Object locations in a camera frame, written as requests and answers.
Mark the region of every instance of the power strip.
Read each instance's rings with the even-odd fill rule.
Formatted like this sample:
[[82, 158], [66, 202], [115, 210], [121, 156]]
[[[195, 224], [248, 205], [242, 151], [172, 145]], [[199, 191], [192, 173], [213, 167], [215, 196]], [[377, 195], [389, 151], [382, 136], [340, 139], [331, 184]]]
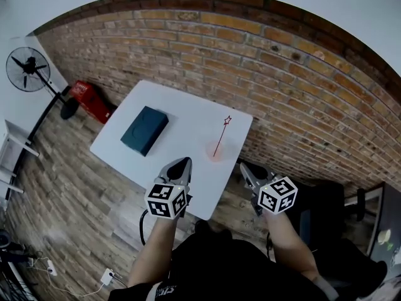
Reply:
[[109, 285], [113, 277], [114, 277], [114, 271], [107, 268], [100, 281], [102, 281], [102, 284], [104, 285]]
[[53, 264], [53, 262], [51, 260], [48, 260], [48, 272], [52, 276], [57, 277], [57, 271], [56, 271], [55, 265]]

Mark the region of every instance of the black chair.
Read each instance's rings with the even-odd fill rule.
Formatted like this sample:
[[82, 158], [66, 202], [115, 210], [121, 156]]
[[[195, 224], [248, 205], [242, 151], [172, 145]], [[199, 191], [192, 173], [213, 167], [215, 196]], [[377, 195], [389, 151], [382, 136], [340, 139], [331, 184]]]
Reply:
[[383, 282], [387, 266], [369, 259], [351, 241], [341, 239], [346, 213], [344, 187], [335, 182], [296, 186], [298, 196], [287, 215], [313, 252], [320, 275], [335, 288], [339, 300], [370, 295]]
[[338, 241], [345, 226], [344, 187], [335, 182], [314, 187], [294, 183], [297, 197], [286, 213], [301, 239], [311, 251]]

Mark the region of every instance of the person's arm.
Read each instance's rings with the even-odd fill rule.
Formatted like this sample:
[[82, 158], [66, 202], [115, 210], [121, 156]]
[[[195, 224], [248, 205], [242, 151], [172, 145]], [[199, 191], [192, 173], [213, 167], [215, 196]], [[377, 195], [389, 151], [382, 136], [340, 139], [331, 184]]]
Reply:
[[311, 281], [315, 280], [319, 275], [315, 258], [295, 232], [286, 213], [274, 215], [263, 211], [263, 214], [268, 222], [276, 261], [300, 272]]
[[176, 227], [177, 219], [157, 219], [146, 245], [132, 265], [128, 288], [165, 278], [170, 268]]

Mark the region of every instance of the standing fan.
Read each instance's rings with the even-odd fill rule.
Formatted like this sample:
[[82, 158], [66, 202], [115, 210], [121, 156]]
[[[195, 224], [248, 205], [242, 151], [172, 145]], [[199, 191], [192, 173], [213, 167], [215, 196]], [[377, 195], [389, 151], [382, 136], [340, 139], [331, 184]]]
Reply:
[[50, 86], [49, 63], [38, 50], [30, 47], [20, 47], [13, 50], [7, 58], [6, 72], [9, 81], [23, 92], [37, 92], [47, 86], [64, 104], [61, 109], [63, 119], [70, 118], [78, 109], [79, 104], [74, 98], [66, 102]]

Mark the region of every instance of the table top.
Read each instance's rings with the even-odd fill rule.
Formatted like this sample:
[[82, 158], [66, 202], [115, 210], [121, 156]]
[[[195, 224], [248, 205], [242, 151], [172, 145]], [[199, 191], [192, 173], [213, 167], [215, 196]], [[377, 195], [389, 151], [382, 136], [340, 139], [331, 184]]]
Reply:
[[[382, 197], [380, 198], [379, 212], [377, 214], [377, 228], [373, 233], [374, 244], [370, 252], [370, 258], [373, 261], [384, 261], [387, 264], [386, 280], [401, 275], [401, 264], [392, 264], [392, 258], [396, 249], [401, 247], [401, 193], [394, 187], [383, 184]], [[388, 249], [385, 243], [379, 245], [377, 235], [381, 231], [391, 230], [389, 243], [392, 247]]]
[[[121, 137], [148, 106], [167, 114], [169, 123], [146, 157], [127, 147]], [[219, 141], [224, 119], [231, 116], [221, 140], [221, 159], [212, 162], [206, 147]], [[221, 197], [252, 123], [252, 116], [189, 93], [140, 81], [106, 123], [90, 150], [144, 188], [161, 168], [182, 157], [192, 159], [187, 212], [209, 219]]]

